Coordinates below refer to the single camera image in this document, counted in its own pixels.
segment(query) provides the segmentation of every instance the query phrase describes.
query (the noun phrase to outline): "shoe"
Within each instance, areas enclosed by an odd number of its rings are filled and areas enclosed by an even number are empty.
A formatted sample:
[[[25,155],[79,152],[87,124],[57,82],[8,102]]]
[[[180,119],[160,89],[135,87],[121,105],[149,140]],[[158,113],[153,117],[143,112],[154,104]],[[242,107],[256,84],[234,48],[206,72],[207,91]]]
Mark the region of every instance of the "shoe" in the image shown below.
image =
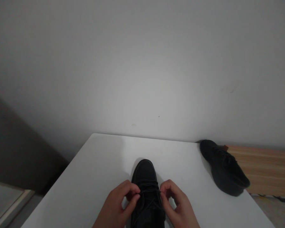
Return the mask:
[[[211,165],[213,180],[220,190],[239,196],[250,186],[250,181],[231,154],[211,140],[203,140],[199,147],[203,157]]]
[[[140,198],[131,215],[131,228],[164,228],[165,212],[162,208],[155,169],[151,161],[141,160],[133,173],[132,183],[140,189]]]

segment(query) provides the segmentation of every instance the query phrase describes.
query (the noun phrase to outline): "hand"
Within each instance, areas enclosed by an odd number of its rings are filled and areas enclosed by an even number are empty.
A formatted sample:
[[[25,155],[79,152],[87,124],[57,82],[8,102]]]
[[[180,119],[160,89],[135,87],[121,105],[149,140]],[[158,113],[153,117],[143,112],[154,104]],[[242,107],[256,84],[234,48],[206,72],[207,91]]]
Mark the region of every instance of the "hand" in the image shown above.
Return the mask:
[[[118,185],[108,195],[92,228],[124,227],[140,198],[138,193],[139,187],[129,180]],[[129,204],[123,209],[121,203],[125,196]]]
[[[163,182],[160,191],[163,208],[174,228],[200,227],[188,197],[172,180]],[[176,204],[175,210],[168,201],[170,197],[174,199]]]

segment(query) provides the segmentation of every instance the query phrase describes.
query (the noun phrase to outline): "wooden board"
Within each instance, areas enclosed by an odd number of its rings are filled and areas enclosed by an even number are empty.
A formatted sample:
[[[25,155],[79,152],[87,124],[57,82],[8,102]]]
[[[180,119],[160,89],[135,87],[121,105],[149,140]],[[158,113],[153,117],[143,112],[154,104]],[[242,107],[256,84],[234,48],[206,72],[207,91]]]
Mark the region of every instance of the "wooden board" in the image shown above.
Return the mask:
[[[250,180],[249,193],[285,196],[285,151],[227,147]]]

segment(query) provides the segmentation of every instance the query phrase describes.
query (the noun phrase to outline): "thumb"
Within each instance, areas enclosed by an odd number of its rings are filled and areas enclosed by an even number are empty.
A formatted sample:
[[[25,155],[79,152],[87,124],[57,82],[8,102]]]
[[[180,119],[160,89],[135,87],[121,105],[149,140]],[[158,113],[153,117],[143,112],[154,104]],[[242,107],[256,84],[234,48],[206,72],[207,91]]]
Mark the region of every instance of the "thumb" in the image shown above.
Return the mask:
[[[130,215],[132,214],[132,212],[135,209],[136,203],[138,201],[138,199],[140,198],[139,194],[136,194],[132,197],[131,201],[129,202],[128,206],[125,208],[124,212],[123,212],[123,219],[126,221]]]
[[[170,203],[169,203],[169,201],[168,201],[168,199],[164,193],[161,193],[161,202],[162,202],[162,206],[165,209],[167,216],[169,217],[170,221],[173,223],[173,221],[177,217],[177,213],[171,207],[171,205],[170,205]]]

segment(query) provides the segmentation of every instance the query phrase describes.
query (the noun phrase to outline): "tabletop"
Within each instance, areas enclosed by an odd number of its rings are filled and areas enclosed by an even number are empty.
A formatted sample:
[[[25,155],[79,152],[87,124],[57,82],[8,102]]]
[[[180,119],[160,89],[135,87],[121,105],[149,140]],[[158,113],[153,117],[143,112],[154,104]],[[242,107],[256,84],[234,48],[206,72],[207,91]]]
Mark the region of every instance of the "tabletop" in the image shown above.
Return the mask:
[[[109,192],[122,181],[131,180],[142,159],[152,161],[159,185],[171,179],[183,190],[201,228],[274,228],[247,191],[233,197],[217,188],[198,143],[96,133],[22,228],[92,227]],[[166,219],[165,227],[170,226]]]

